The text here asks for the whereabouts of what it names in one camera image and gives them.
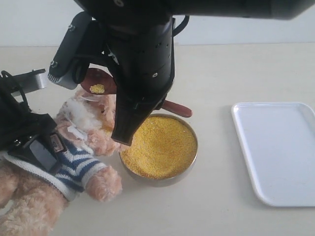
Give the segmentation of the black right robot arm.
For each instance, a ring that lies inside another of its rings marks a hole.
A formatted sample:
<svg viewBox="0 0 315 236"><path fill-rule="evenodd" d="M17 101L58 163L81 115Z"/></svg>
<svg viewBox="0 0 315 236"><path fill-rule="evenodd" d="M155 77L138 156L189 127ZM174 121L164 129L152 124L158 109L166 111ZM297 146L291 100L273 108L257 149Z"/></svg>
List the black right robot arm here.
<svg viewBox="0 0 315 236"><path fill-rule="evenodd" d="M291 20L312 0L79 0L98 22L106 65L117 86L112 139L130 145L135 131L159 109L175 77L173 38L190 16Z"/></svg>

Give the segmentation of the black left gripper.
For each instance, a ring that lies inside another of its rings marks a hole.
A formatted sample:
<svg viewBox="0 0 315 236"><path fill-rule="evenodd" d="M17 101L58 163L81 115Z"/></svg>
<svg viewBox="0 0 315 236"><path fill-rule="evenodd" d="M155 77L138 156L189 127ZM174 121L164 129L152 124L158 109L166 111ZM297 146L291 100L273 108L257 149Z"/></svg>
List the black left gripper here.
<svg viewBox="0 0 315 236"><path fill-rule="evenodd" d="M57 124L49 114L33 113L25 93L13 77L0 79L0 149L56 175L62 167L47 137Z"/></svg>

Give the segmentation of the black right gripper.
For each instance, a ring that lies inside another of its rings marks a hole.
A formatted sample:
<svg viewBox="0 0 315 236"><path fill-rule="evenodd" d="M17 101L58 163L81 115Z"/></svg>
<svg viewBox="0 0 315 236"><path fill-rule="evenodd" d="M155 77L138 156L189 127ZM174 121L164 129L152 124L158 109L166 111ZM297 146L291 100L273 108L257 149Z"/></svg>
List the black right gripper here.
<svg viewBox="0 0 315 236"><path fill-rule="evenodd" d="M173 18L138 29L99 21L105 43L113 56L110 69L116 85L115 125L111 138L130 146L140 125L160 110L174 80Z"/></svg>

